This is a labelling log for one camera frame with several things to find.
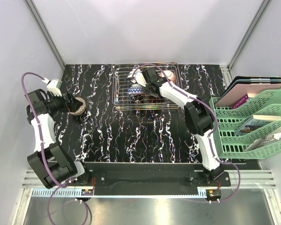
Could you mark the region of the orange patterned bowl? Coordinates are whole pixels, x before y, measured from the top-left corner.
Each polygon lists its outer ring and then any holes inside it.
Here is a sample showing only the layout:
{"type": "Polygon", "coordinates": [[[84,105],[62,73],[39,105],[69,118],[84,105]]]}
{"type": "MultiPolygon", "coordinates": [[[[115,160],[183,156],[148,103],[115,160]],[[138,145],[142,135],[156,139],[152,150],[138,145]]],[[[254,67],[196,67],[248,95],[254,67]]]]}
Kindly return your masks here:
{"type": "Polygon", "coordinates": [[[170,70],[164,70],[163,72],[159,73],[160,77],[164,77],[164,74],[166,75],[166,77],[173,82],[174,84],[176,83],[176,76],[175,73],[170,71],[170,70]]]}

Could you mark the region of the blue zigzag bowl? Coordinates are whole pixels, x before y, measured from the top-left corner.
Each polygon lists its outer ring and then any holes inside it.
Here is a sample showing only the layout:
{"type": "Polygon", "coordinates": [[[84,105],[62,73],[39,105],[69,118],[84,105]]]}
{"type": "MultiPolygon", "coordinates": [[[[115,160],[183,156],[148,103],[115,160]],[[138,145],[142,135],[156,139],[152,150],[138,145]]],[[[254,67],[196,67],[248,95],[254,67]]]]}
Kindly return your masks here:
{"type": "Polygon", "coordinates": [[[128,96],[142,95],[144,94],[143,87],[139,85],[131,86],[128,88],[128,96]]]}

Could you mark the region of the blue white floral bowl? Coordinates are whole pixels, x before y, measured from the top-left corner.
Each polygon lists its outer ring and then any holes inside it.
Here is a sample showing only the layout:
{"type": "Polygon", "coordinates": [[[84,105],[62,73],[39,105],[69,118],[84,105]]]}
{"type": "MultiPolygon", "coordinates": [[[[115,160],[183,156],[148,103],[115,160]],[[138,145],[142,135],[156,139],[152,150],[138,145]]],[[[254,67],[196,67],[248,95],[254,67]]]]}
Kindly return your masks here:
{"type": "Polygon", "coordinates": [[[128,73],[127,78],[130,80],[135,80],[136,73],[137,73],[137,69],[133,69],[128,73]]]}

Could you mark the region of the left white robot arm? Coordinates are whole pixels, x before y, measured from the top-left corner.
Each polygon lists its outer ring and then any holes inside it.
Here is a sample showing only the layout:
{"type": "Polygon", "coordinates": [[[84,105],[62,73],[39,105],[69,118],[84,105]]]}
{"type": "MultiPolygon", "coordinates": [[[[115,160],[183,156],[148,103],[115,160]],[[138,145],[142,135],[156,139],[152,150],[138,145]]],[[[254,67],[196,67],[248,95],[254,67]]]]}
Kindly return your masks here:
{"type": "Polygon", "coordinates": [[[27,161],[42,184],[50,189],[56,185],[53,180],[62,183],[75,178],[85,186],[91,182],[92,174],[85,170],[82,162],[74,161],[56,141],[53,116],[58,112],[79,116],[86,109],[83,98],[74,97],[67,92],[61,96],[42,89],[28,94],[31,104],[27,106],[27,120],[34,128],[34,153],[27,156],[27,161]]]}

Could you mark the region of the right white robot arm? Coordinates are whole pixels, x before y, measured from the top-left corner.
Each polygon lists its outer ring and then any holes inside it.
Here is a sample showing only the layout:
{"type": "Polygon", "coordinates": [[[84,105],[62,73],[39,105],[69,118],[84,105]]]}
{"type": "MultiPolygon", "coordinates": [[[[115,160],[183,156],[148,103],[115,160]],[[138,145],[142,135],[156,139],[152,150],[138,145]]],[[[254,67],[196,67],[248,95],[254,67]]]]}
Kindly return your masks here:
{"type": "Polygon", "coordinates": [[[207,185],[213,186],[219,182],[223,174],[221,161],[215,152],[213,136],[215,113],[199,97],[179,88],[168,79],[165,72],[162,73],[163,76],[154,68],[146,69],[140,73],[137,82],[143,86],[146,93],[167,98],[184,110],[186,127],[199,144],[203,164],[202,178],[207,185]]]}

